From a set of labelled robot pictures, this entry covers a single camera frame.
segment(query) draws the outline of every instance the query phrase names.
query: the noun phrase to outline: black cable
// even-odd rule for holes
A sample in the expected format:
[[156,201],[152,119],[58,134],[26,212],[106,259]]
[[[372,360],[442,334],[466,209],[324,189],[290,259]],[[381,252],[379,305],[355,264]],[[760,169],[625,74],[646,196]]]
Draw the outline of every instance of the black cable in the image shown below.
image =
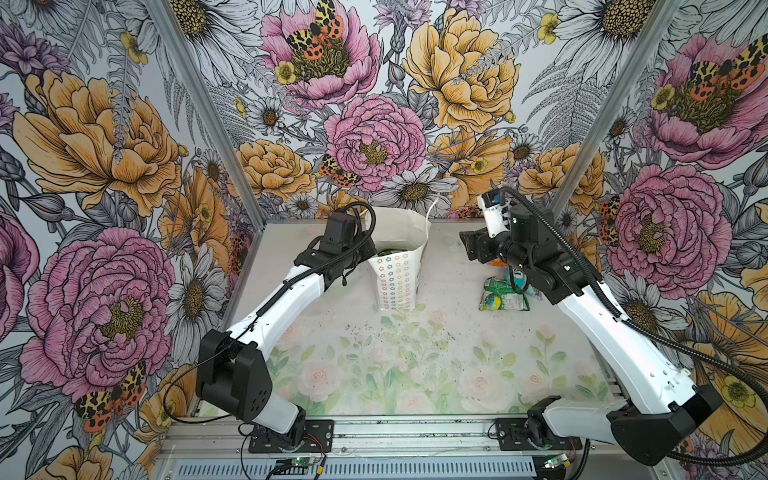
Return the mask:
[[[598,284],[597,279],[592,274],[591,270],[587,267],[584,258],[576,251],[576,249],[571,245],[570,242],[568,242],[565,237],[562,236],[562,234],[554,228],[554,226],[549,223],[544,216],[544,214],[538,209],[536,204],[531,202],[528,198],[525,197],[525,195],[521,194],[520,192],[516,190],[512,190],[509,187],[502,187],[501,188],[501,202],[504,203],[505,194],[511,194],[518,202],[520,202],[525,208],[527,208],[533,215],[536,217],[537,220],[539,220],[545,227],[549,229],[550,232],[554,235],[554,238],[557,239],[558,243],[565,249],[565,251],[568,253],[568,255],[571,256],[571,258],[574,260],[576,265],[579,267],[581,272],[584,274],[584,277],[587,279],[587,282],[592,287],[592,290],[594,291],[597,298],[600,300],[600,302],[603,304],[603,306],[608,310],[608,312],[611,313],[611,315],[615,316],[616,318],[621,317],[621,311],[608,299],[608,297],[605,295],[605,292],[600,288],[600,285]],[[735,366],[732,366],[728,363],[725,363],[721,360],[718,360],[712,356],[706,355],[704,353],[699,352],[698,350],[694,350],[691,348],[688,348],[686,346],[680,345],[677,342],[674,342],[673,340],[664,338],[662,336],[658,336],[655,333],[649,332],[637,323],[634,322],[633,319],[629,319],[624,321],[624,323],[635,330],[636,332],[640,333],[641,335],[647,337],[650,340],[653,340],[656,343],[660,343],[662,345],[668,346],[673,350],[676,350],[680,353],[685,353],[686,355],[701,360],[702,362],[709,363],[712,366],[716,366],[718,369],[721,369],[725,372],[730,373],[731,375],[735,376],[745,384],[747,384],[754,392],[755,394],[760,397],[760,400],[763,401],[765,405],[768,405],[768,392],[763,388],[762,384],[756,379],[754,379],[752,376],[745,373],[742,369],[738,369]],[[751,449],[747,450],[744,453],[740,453],[739,455],[734,455],[732,457],[726,457],[726,458],[709,458],[709,457],[694,457],[692,455],[685,455],[678,452],[671,452],[667,455],[667,457],[672,458],[673,460],[677,460],[679,462],[687,462],[687,463],[696,463],[698,465],[705,465],[705,466],[713,466],[713,467],[733,467],[736,465],[742,465],[744,463],[754,462],[755,460],[759,459],[763,455],[768,453],[768,433],[763,433],[763,438]]]
[[576,472],[574,472],[573,476],[568,480],[577,480],[579,477],[581,477],[581,474],[584,473],[584,468],[587,466],[587,457],[589,456],[590,444],[591,442],[589,439],[584,440],[584,451],[581,453],[581,460],[578,462]]
[[267,300],[267,301],[264,303],[264,305],[263,305],[263,306],[262,306],[260,309],[258,309],[258,310],[257,310],[257,312],[256,312],[256,316],[253,318],[253,321],[252,321],[252,322],[251,322],[251,323],[248,325],[248,327],[246,327],[246,329],[244,329],[244,330],[243,330],[243,332],[242,332],[240,335],[238,335],[238,336],[237,336],[237,338],[235,338],[235,339],[233,339],[231,342],[229,342],[229,343],[228,343],[228,344],[227,344],[227,345],[226,345],[224,348],[222,348],[220,351],[218,351],[218,352],[214,353],[212,356],[208,357],[207,359],[203,360],[202,362],[198,362],[198,363],[195,363],[195,364],[194,364],[194,365],[193,365],[193,366],[192,366],[192,367],[191,367],[189,370],[187,370],[186,372],[184,372],[184,373],[182,373],[181,375],[179,375],[178,377],[176,377],[176,378],[175,378],[175,379],[174,379],[174,380],[173,380],[173,381],[170,383],[170,387],[168,388],[168,390],[166,390],[166,391],[165,391],[165,394],[163,395],[163,410],[165,411],[165,414],[166,414],[166,415],[168,415],[168,417],[169,417],[169,418],[171,418],[171,419],[173,419],[173,420],[175,420],[176,422],[179,422],[179,423],[186,423],[186,424],[191,424],[191,425],[194,425],[194,424],[197,424],[197,423],[208,423],[208,422],[215,422],[216,420],[226,419],[226,418],[229,418],[229,417],[231,417],[231,416],[232,416],[232,415],[222,415],[222,416],[214,417],[214,418],[212,418],[212,419],[206,419],[206,420],[202,420],[202,421],[199,421],[199,422],[192,422],[192,421],[190,421],[190,420],[183,420],[183,419],[179,419],[179,418],[178,418],[178,417],[176,417],[176,416],[175,416],[173,413],[171,413],[171,412],[170,412],[170,410],[168,409],[168,406],[167,406],[167,398],[168,398],[168,393],[170,392],[170,389],[171,389],[172,387],[176,386],[176,385],[177,385],[177,383],[178,383],[178,381],[179,381],[179,380],[181,380],[182,378],[184,378],[184,376],[185,376],[186,374],[188,374],[189,372],[192,372],[192,371],[196,370],[196,369],[197,369],[197,367],[199,367],[200,365],[203,365],[205,362],[210,362],[211,360],[215,359],[216,357],[218,357],[218,356],[219,356],[219,355],[221,355],[222,353],[224,353],[224,352],[228,351],[228,350],[229,350],[229,348],[230,348],[232,345],[234,345],[234,343],[235,343],[237,340],[239,340],[239,339],[240,339],[240,337],[242,337],[242,336],[245,334],[245,332],[248,332],[248,331],[250,331],[250,330],[253,328],[253,326],[256,324],[257,320],[258,320],[258,319],[259,319],[261,316],[264,316],[264,314],[265,314],[265,313],[266,313],[266,312],[267,312],[267,311],[268,311],[270,308],[272,308],[272,306],[274,306],[274,304],[275,304],[275,303],[277,303],[277,300],[279,300],[281,296],[285,295],[285,292],[287,292],[288,290],[290,290],[290,289],[293,287],[293,285],[297,284],[297,283],[298,283],[298,282],[300,282],[301,280],[304,280],[304,279],[305,279],[305,278],[307,278],[308,276],[314,275],[315,273],[319,273],[319,272],[322,272],[323,270],[325,270],[325,269],[326,269],[326,268],[328,268],[329,266],[333,265],[334,263],[338,263],[338,262],[340,262],[340,261],[342,261],[342,260],[346,259],[347,257],[349,257],[349,256],[351,256],[351,255],[353,255],[353,254],[357,253],[357,250],[359,250],[359,249],[360,249],[360,247],[362,247],[362,246],[365,244],[365,242],[366,242],[366,241],[367,241],[367,240],[368,240],[368,239],[371,237],[371,235],[372,235],[372,233],[373,233],[373,229],[374,229],[374,227],[376,226],[376,214],[373,212],[373,208],[371,208],[371,206],[370,206],[369,204],[367,204],[367,203],[365,203],[365,202],[361,202],[361,201],[352,202],[352,203],[348,204],[348,205],[345,207],[345,209],[348,209],[348,208],[350,208],[350,207],[356,207],[356,206],[362,206],[362,207],[365,207],[365,209],[366,209],[366,210],[368,210],[368,213],[369,213],[369,214],[370,214],[370,216],[371,216],[371,226],[370,226],[370,228],[369,228],[368,230],[366,230],[366,232],[363,234],[363,236],[362,236],[362,237],[361,237],[359,240],[357,240],[355,243],[353,243],[353,244],[352,244],[352,245],[349,247],[349,249],[348,249],[347,251],[345,251],[345,252],[342,252],[341,254],[339,254],[339,255],[335,256],[335,257],[334,257],[334,258],[332,258],[332,259],[329,259],[329,260],[327,260],[327,261],[325,261],[325,262],[321,263],[321,264],[320,264],[320,265],[318,265],[318,266],[314,266],[314,267],[312,267],[312,268],[310,268],[310,269],[308,269],[308,270],[306,270],[306,271],[304,271],[304,272],[302,272],[302,273],[299,273],[298,275],[296,275],[296,276],[294,276],[294,277],[292,277],[292,278],[290,278],[290,279],[288,279],[288,280],[284,280],[284,281],[283,281],[283,286],[282,286],[282,287],[280,287],[280,289],[279,289],[279,290],[277,290],[277,291],[276,291],[276,292],[275,292],[275,293],[274,293],[274,294],[273,294],[273,295],[272,295],[272,296],[271,296],[271,297],[270,297],[270,298],[269,298],[269,299],[268,299],[268,300]]
[[[240,427],[244,424],[240,424],[237,426],[237,431],[240,431]],[[245,449],[245,442],[248,440],[248,437],[253,435],[253,431],[249,433],[248,435],[243,435],[245,438],[243,439],[243,444],[240,446],[240,466],[243,467],[243,475],[245,475],[245,478],[248,480],[253,480],[250,475],[248,475],[248,471],[245,469],[245,462],[243,461],[243,450]]]

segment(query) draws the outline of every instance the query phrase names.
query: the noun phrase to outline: floral tablecloth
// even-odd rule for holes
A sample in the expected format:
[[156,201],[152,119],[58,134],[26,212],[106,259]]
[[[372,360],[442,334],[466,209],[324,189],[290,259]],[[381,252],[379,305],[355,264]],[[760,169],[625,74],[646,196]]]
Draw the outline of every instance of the floral tablecloth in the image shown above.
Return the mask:
[[[501,268],[467,260],[461,230],[434,223],[422,259],[418,306],[380,310],[373,273],[358,267],[312,303],[272,351],[275,388],[308,415],[524,412],[547,395],[608,400],[583,333],[547,300],[531,311],[481,312],[483,281]],[[235,319],[284,278],[323,223],[271,224]],[[203,403],[199,415],[218,415]]]

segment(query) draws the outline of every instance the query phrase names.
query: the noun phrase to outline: vent grille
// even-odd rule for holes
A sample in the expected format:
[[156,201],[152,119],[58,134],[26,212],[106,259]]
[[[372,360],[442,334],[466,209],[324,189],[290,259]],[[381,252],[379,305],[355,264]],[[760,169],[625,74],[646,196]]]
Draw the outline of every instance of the vent grille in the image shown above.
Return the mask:
[[[266,477],[274,460],[245,461],[248,475],[253,480]],[[301,469],[289,470],[272,478],[298,480],[312,478],[316,466],[305,474]],[[464,458],[397,458],[376,460],[368,458],[329,458],[323,470],[325,480],[358,478],[509,478],[535,477],[533,460],[520,457],[464,457]],[[239,460],[180,460],[176,480],[243,480]]]

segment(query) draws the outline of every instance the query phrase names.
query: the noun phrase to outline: pink rose print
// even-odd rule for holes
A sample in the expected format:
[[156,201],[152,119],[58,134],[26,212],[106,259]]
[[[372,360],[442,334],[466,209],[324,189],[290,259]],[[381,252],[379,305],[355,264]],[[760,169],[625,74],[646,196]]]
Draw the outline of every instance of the pink rose print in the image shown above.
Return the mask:
[[413,110],[379,95],[357,97],[326,122],[328,155],[362,178],[360,190],[378,191],[383,181],[421,167],[423,130]]
[[0,212],[0,341],[16,324],[24,304],[24,284],[39,263],[32,237],[15,218]]
[[29,289],[36,336],[22,350],[22,378],[76,400],[116,386],[139,362],[156,372],[170,351],[163,330],[174,281],[165,252],[128,228],[55,253]]
[[614,272],[655,283],[672,300],[707,284],[732,236],[714,179],[692,165],[643,167],[619,197],[615,225],[619,244],[608,248]]
[[281,10],[279,16],[267,15],[261,21],[261,48],[266,52],[263,66],[276,72],[278,80],[285,84],[288,93],[302,108],[318,110],[328,104],[346,103],[355,95],[370,91],[379,74],[381,48],[378,37],[376,34],[368,36],[368,30],[361,26],[354,8],[347,12],[339,0],[334,0],[333,4],[344,25],[341,41],[333,47],[342,60],[337,65],[329,65],[325,74],[315,70],[302,73],[294,64],[297,60],[286,41],[295,31],[310,29],[310,24],[315,21],[315,2],[309,13],[297,10],[293,16],[288,16]]
[[743,90],[722,88],[704,101],[691,97],[689,81],[694,63],[722,65],[747,45],[732,47],[731,38],[718,45],[715,35],[709,40],[691,37],[667,64],[667,71],[656,77],[653,110],[648,122],[635,128],[635,140],[676,161],[697,162],[709,170],[725,167],[750,151],[768,134],[768,75]]
[[328,362],[307,362],[299,374],[299,392],[313,402],[325,402],[340,384],[339,369]]

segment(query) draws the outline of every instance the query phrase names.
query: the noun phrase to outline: black mounting plate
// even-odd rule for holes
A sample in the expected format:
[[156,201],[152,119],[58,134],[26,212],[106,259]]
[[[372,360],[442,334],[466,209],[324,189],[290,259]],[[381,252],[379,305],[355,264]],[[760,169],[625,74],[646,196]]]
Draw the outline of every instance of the black mounting plate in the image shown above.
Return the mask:
[[[326,453],[333,447],[333,420],[307,420],[304,425],[304,435],[309,433],[318,442],[323,443]],[[280,443],[270,435],[269,430],[255,429],[248,445],[249,453],[288,453],[280,448]],[[320,453],[320,445],[309,440],[304,440],[298,449],[290,453]]]
[[[496,419],[496,435],[498,447],[502,452],[519,452],[544,450],[534,446],[528,440],[528,430],[525,428],[526,418]],[[556,437],[550,450],[581,450],[581,439],[578,437]]]

